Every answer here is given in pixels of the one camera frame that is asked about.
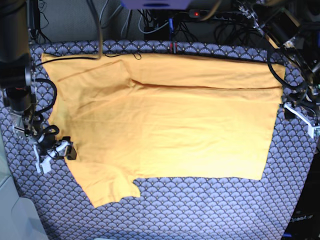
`yellow cloth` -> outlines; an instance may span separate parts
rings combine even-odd
[[[44,67],[58,89],[49,122],[71,136],[66,163],[94,207],[139,197],[137,178],[261,179],[282,95],[266,64],[129,54]]]

